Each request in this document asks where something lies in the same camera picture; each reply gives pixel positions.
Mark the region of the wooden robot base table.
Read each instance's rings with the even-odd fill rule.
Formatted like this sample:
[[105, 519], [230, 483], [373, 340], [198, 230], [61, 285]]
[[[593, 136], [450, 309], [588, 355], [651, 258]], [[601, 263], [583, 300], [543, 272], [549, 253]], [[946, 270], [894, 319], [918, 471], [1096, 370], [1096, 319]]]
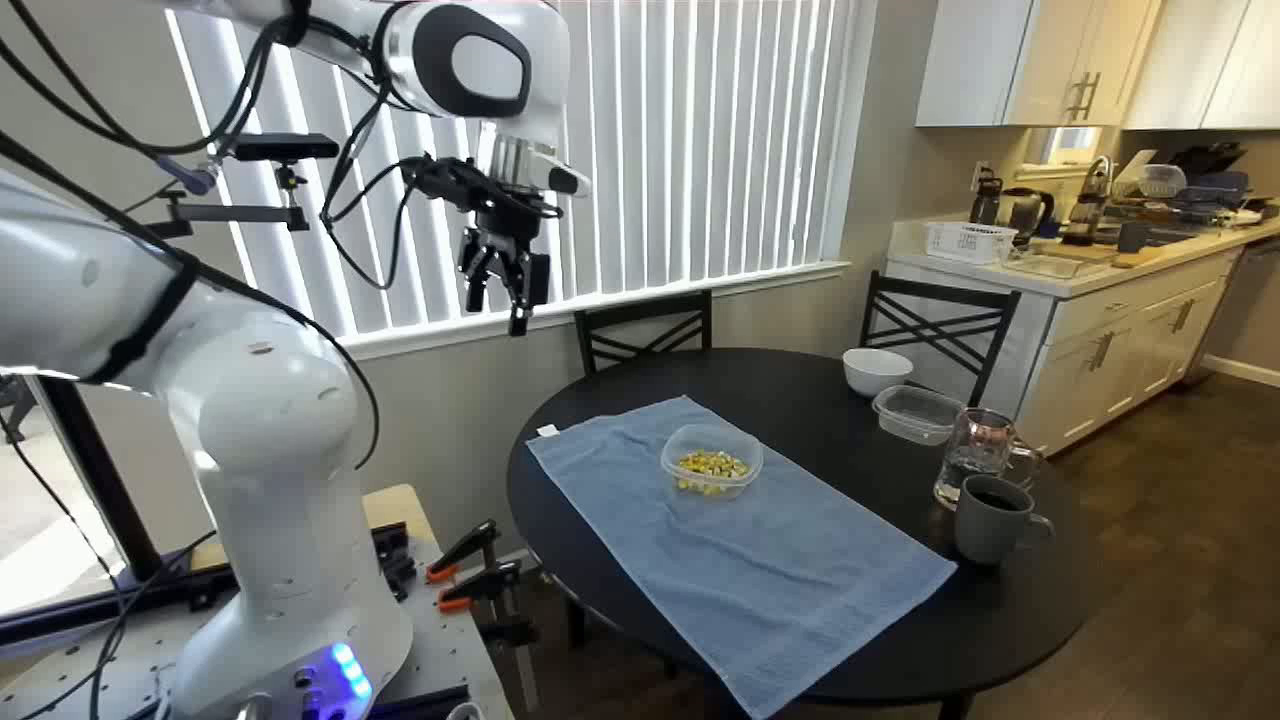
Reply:
[[[417, 493], [380, 488], [363, 502], [363, 518], [376, 533], [409, 533], [405, 665], [373, 683], [358, 644], [327, 639], [282, 673], [281, 699], [248, 687], [208, 720], [515, 720], [476, 619], [434, 610], [440, 589], [422, 570], [440, 549]], [[214, 610], [186, 606], [133, 611], [108, 665], [95, 665], [98, 634], [64, 639], [0, 683], [0, 720], [181, 720], [175, 665], [212, 619]]]

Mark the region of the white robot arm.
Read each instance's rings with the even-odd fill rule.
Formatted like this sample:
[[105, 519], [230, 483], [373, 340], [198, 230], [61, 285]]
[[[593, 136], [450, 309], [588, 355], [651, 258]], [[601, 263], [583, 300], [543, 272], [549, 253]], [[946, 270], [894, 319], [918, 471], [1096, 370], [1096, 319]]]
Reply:
[[[265, 52], [363, 67], [417, 112], [486, 122], [496, 161], [411, 163], [476, 217], [464, 272], [512, 313], [549, 300], [537, 231], [575, 187], [555, 154], [568, 24], [549, 0], [167, 0], [241, 20]], [[354, 370], [295, 309], [165, 245], [25, 143], [0, 203], [0, 361], [165, 406], [237, 597], [186, 639], [167, 720], [363, 720], [411, 652], [354, 488]]]

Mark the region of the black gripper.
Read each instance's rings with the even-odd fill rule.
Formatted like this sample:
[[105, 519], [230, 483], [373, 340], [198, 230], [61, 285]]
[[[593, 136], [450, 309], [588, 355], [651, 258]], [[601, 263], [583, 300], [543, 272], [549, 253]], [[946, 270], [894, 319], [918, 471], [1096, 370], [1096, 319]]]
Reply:
[[483, 313], [483, 275], [496, 272], [515, 285], [507, 331], [523, 335], [532, 317], [532, 285], [549, 282], [549, 261], [532, 249], [543, 222], [561, 222], [537, 187], [515, 187], [507, 179], [483, 178], [471, 161], [432, 161], [417, 158], [405, 179], [429, 201], [449, 201], [471, 211], [464, 230], [464, 313]]

